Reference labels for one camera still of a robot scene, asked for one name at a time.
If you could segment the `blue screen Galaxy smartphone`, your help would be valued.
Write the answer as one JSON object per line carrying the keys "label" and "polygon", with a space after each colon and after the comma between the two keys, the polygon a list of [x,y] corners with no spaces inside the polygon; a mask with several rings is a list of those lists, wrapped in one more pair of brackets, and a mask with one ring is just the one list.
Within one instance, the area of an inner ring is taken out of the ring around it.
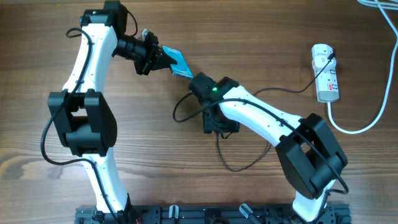
{"label": "blue screen Galaxy smartphone", "polygon": [[182,78],[193,79],[193,74],[190,71],[189,66],[187,65],[187,62],[185,61],[185,59],[180,51],[172,49],[165,45],[162,46],[162,49],[164,50],[166,55],[168,55],[169,57],[171,57],[172,59],[174,59],[176,61],[176,63],[170,64],[170,70],[173,75],[182,77]]}

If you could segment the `white power strip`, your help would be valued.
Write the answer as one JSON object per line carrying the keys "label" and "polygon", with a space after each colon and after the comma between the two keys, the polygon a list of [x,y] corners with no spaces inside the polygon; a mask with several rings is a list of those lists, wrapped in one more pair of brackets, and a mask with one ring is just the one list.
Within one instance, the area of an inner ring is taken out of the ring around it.
{"label": "white power strip", "polygon": [[[312,47],[312,59],[316,55],[328,55],[328,59],[331,61],[332,58],[335,58],[335,51],[327,44],[315,44]],[[314,71],[314,75],[316,76],[315,86],[318,102],[331,103],[336,101],[339,98],[336,67]]]}

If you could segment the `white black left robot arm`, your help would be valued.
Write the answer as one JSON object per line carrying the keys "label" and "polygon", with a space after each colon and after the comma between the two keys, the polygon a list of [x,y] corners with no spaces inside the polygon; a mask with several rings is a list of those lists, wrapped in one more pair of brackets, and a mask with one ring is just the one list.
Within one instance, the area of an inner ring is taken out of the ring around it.
{"label": "white black left robot arm", "polygon": [[67,32],[69,38],[81,38],[72,74],[61,91],[49,94],[49,124],[55,126],[73,160],[83,164],[96,195],[96,206],[79,210],[77,223],[139,222],[118,175],[113,152],[117,122],[103,95],[112,57],[132,60],[140,75],[163,68],[173,74],[188,72],[182,54],[159,45],[152,32],[126,34],[129,17],[131,13],[119,1],[86,10],[80,25]]}

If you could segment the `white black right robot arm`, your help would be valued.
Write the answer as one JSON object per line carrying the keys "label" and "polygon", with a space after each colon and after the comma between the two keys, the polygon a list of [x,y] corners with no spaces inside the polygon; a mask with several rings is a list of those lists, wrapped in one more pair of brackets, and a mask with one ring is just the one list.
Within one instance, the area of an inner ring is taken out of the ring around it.
{"label": "white black right robot arm", "polygon": [[348,159],[323,118],[278,110],[228,77],[215,82],[199,73],[188,89],[203,107],[204,133],[225,139],[244,125],[275,147],[285,178],[296,191],[293,213],[283,222],[313,223],[330,216],[327,198],[333,184],[343,181]]}

